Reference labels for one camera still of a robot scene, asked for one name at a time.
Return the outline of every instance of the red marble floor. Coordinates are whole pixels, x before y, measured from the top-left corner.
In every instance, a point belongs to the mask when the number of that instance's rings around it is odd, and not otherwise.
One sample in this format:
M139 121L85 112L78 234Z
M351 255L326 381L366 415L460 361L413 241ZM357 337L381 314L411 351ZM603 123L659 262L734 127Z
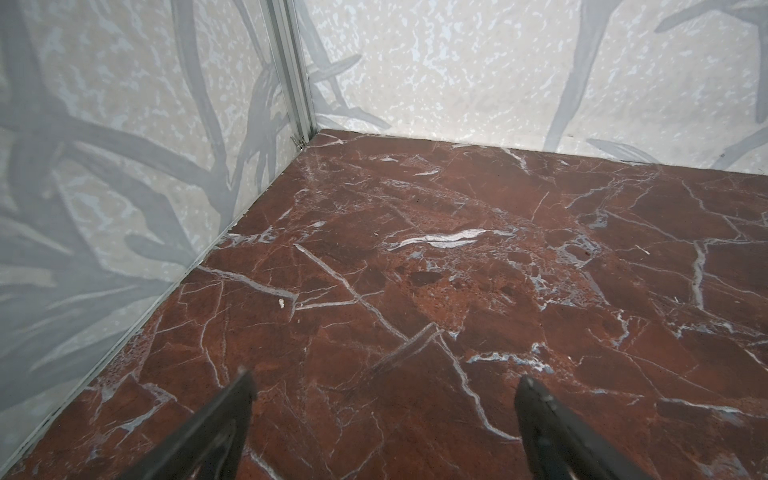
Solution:
M244 366L240 478L530 478L531 373L657 478L768 477L768 177L324 131L8 478L112 478Z

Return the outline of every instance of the gray leaf pattern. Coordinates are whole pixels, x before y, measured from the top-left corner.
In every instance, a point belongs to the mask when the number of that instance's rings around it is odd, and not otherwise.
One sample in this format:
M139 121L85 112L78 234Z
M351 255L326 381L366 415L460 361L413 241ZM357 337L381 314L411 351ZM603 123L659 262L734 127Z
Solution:
M762 124L768 118L768 5L754 5L753 2L744 0L703 0L665 18L656 28L656 33L671 30L711 11L722 12L757 27L760 40L760 79L757 85L755 121ZM723 154L712 164L712 168L726 170L746 153L766 142L765 129L759 130L726 147Z
M313 66L316 69L315 71L310 72L310 94L312 95L312 102L314 104L318 123L324 127L339 128L341 125L327 117L328 115L336 115L340 117L357 118L366 121L371 125L375 125L382 130L390 128L392 125L388 124L382 118L376 117L374 114L370 114L360 107L350 107L346 103L346 99L341 92L341 87L339 86L339 81L336 76L357 65L362 59L362 55L357 54L337 62L331 62L328 52L323 46L323 40L320 38L317 28L312 23L310 11L306 6L306 2L304 0L296 0L295 5L303 46L307 49L312 58L313 65L310 65L310 67ZM329 104L325 97L323 97L323 93L318 89L317 84L321 81L328 81L330 83L331 91L336 99L334 104Z
M620 142L600 140L598 138L588 138L587 143L611 155L613 158L625 162L638 164L657 164L658 160L632 145L622 144Z
M574 52L574 64L568 80L565 82L563 95L554 114L549 132L544 140L545 151L558 151L560 139L565 128L576 115L584 92L587 90L592 65L598 56L600 43L614 10L621 0L582 0L581 17Z
M154 298L171 283L109 270L78 229L52 172L72 161L122 196L144 216L155 238L126 233L124 242L149 260L189 266L198 252L168 196L131 176L96 149L151 167L156 172L202 189L220 215L219 230L235 211L245 166L255 161L257 191L266 172L276 175L278 132L288 125L280 83L258 45L242 0L233 3L263 69L253 84L247 130L233 173L227 169L224 135L210 101L195 29L193 2L173 0L174 38L186 86L210 143L214 164L206 170L185 156L147 138L71 116L63 101L47 87L18 0L0 5L0 46L8 79L8 101L0 104L0 127L15 134L7 166L13 206L0 207L0 263L46 269L51 285L0 286L5 335L0 338L0 410L70 379L85 375L119 340L113 334L55 359L41 359L73 335L137 300Z

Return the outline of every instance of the patterned wall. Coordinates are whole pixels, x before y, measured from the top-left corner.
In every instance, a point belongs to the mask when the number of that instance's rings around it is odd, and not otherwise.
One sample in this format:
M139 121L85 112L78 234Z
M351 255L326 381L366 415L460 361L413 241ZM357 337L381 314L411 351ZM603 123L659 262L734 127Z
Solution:
M0 463L295 155L257 0L0 5Z
M323 126L768 174L768 0L296 1Z

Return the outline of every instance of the dark red stone surface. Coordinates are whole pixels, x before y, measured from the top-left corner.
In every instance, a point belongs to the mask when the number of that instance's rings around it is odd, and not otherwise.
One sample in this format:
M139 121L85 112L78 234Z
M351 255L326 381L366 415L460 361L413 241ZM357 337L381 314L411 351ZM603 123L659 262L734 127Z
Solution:
M530 478L531 373L657 478L768 477L768 177L326 131L9 478L112 478L226 385L240 478Z

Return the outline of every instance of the metal frame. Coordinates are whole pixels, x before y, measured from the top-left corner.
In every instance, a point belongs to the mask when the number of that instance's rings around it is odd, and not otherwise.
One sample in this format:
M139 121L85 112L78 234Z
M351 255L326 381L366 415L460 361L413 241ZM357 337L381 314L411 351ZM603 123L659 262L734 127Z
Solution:
M651 480L533 377L520 379L515 410L535 480Z
M293 0L261 0L270 34L272 56L288 102L288 116L293 123L296 146L301 149L317 133L315 109L310 95L310 78L304 64L304 50L299 37L299 23Z
M234 480L257 397L250 372L243 372L118 480Z

